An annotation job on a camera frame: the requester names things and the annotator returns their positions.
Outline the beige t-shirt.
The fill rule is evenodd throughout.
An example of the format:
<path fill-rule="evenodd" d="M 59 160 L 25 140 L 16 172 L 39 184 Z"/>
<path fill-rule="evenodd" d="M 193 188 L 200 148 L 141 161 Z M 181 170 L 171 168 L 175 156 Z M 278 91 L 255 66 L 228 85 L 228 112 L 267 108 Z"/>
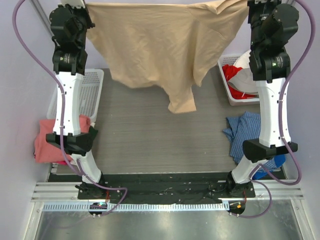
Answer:
<path fill-rule="evenodd" d="M 196 111 L 192 87 L 201 86 L 249 13 L 245 0 L 87 7 L 95 23 L 87 38 L 111 77 L 130 88 L 162 88 L 174 114 Z"/>

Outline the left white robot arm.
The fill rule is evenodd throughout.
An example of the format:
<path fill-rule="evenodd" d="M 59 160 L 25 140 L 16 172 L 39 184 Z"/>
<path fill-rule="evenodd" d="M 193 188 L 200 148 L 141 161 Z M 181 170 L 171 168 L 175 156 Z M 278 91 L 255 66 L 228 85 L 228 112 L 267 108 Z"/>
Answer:
<path fill-rule="evenodd" d="M 46 141 L 61 149 L 66 164 L 82 178 L 76 188 L 82 199 L 100 200 L 107 192 L 104 176 L 92 154 L 93 135 L 80 126 L 80 90 L 85 76 L 88 54 L 87 31 L 95 27 L 83 0 L 63 0 L 50 15 L 53 34 L 53 71 L 58 96 L 53 132 Z"/>

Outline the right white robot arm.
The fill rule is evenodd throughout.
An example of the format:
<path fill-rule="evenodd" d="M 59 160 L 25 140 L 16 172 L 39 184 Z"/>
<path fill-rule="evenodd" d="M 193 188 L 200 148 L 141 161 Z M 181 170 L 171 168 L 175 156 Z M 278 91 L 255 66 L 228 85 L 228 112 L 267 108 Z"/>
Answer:
<path fill-rule="evenodd" d="M 262 164 L 298 150 L 288 131 L 286 79 L 291 60 L 285 45 L 298 31 L 299 12 L 280 0 L 249 0 L 247 5 L 249 66 L 258 90 L 261 125 L 259 138 L 243 142 L 244 156 L 227 175 L 225 190 L 233 198 L 249 187 Z"/>

